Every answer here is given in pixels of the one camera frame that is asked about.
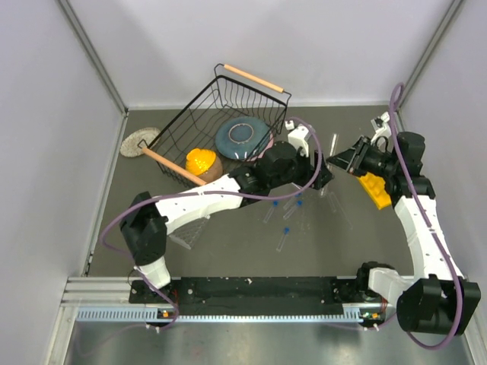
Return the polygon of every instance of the yellow bowl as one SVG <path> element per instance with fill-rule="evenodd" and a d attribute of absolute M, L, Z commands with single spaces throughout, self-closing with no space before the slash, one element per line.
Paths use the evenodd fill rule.
<path fill-rule="evenodd" d="M 194 148 L 186 156 L 186 170 L 199 176 L 209 170 L 216 160 L 216 153 L 211 150 Z"/>

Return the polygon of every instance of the floor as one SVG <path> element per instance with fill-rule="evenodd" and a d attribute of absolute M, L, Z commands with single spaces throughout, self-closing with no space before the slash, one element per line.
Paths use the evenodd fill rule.
<path fill-rule="evenodd" d="M 464 337 L 441 351 L 419 348 L 397 322 L 380 333 L 346 331 L 320 324 L 189 324 L 159 335 L 143 325 L 119 332 L 124 323 L 77 323 L 80 357 L 71 346 L 66 365 L 473 365 Z M 441 336 L 419 336 L 436 344 Z"/>
<path fill-rule="evenodd" d="M 370 120 L 382 106 L 290 108 L 288 116 L 300 116 L 316 129 L 323 149 L 329 150 L 333 133 L 337 151 L 351 146 L 361 134 L 370 135 Z M 137 129 L 163 128 L 175 110 L 131 112 L 125 136 Z M 169 242 L 166 263 L 173 276 L 318 276 L 354 275 L 362 262 L 374 260 L 395 267 L 401 275 L 412 274 L 406 238 L 392 208 L 378 211 L 356 178 L 333 171 L 329 194 L 320 198 L 308 190 L 300 210 L 284 221 L 281 206 L 268 224 L 270 208 L 260 202 L 237 211 L 214 214 L 193 249 Z M 285 186 L 273 194 L 292 192 Z M 127 209 L 136 194 L 181 192 L 184 188 L 164 176 L 148 157 L 119 157 L 105 208 L 102 227 Z M 281 252 L 276 247 L 284 227 L 290 233 Z M 118 229 L 108 236 L 121 249 L 126 245 Z M 90 276 L 126 276 L 131 263 L 116 252 L 98 245 Z"/>

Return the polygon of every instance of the white wall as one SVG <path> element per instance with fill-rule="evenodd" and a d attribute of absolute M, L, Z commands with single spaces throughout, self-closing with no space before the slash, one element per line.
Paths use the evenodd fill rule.
<path fill-rule="evenodd" d="M 408 130 L 426 138 L 425 173 L 460 269 L 487 295 L 487 2 L 469 0 L 403 109 Z M 477 311 L 487 325 L 487 304 Z"/>
<path fill-rule="evenodd" d="M 0 363 L 46 354 L 80 274 L 120 114 L 53 0 L 0 11 Z"/>
<path fill-rule="evenodd" d="M 294 104 L 384 103 L 451 0 L 71 0 L 130 107 L 188 103 L 229 63 Z"/>

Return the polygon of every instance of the robotic arm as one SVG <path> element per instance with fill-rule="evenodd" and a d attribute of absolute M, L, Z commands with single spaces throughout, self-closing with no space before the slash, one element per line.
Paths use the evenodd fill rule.
<path fill-rule="evenodd" d="M 452 326 L 456 308 L 451 273 L 409 192 L 395 151 L 389 152 L 386 148 L 382 151 L 379 148 L 380 143 L 389 136 L 386 117 L 382 115 L 374 120 L 376 135 L 372 139 L 362 136 L 348 150 L 326 161 L 322 159 L 320 172 L 311 187 L 321 189 L 333 178 L 326 163 L 354 176 L 373 173 L 384 178 L 386 192 L 403 224 L 411 249 L 414 283 L 401 278 L 389 265 L 364 264 L 358 272 L 356 290 L 380 294 L 395 305 L 399 324 L 404 331 L 446 334 Z M 195 197 L 170 198 L 147 205 L 120 223 L 135 264 L 155 287 L 161 288 L 170 283 L 164 261 L 168 234 L 217 211 L 242 208 L 257 202 L 237 195 L 205 195 L 204 192 L 221 190 L 268 195 L 276 187 L 289 183 L 303 186 L 310 180 L 316 171 L 318 158 L 315 151 L 314 163 L 311 163 L 307 143 L 310 133 L 303 125 L 295 128 L 292 122 L 286 122 L 286 129 L 290 131 L 288 141 L 276 142 L 253 166 L 239 167 L 212 183 L 189 190 L 198 194 Z M 411 132 L 399 133 L 398 139 L 414 187 L 433 224 L 432 230 L 448 252 L 437 219 L 433 187 L 429 179 L 420 174 L 425 140 Z M 139 194 L 132 205 L 148 198 L 148 192 Z M 462 319 L 457 330 L 457 335 L 461 335 L 480 300 L 480 290 L 476 283 L 463 278 L 455 264 L 454 269 L 463 289 Z"/>

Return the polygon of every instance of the wire rack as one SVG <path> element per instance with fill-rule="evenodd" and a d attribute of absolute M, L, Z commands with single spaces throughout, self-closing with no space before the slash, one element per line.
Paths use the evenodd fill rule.
<path fill-rule="evenodd" d="M 243 71 L 239 78 L 230 78 L 222 75 L 224 70 L 237 70 L 231 66 L 218 64 L 215 66 L 215 78 L 199 92 L 161 131 L 150 143 L 149 148 L 158 154 L 185 168 L 186 155 L 193 148 L 206 148 L 215 151 L 223 165 L 224 173 L 245 163 L 252 163 L 253 156 L 246 160 L 231 160 L 218 153 L 215 146 L 215 135 L 221 125 L 229 119 L 239 116 L 252 116 L 264 121 L 269 127 L 268 134 L 257 145 L 262 151 L 264 144 L 269 143 L 269 134 L 275 137 L 282 131 L 288 101 L 291 94 L 280 87 L 270 84 Z M 244 83 L 244 79 L 271 87 L 280 97 L 273 97 Z M 186 187 L 194 184 L 188 179 L 178 175 L 164 165 L 158 163 L 162 173 L 171 176 Z"/>

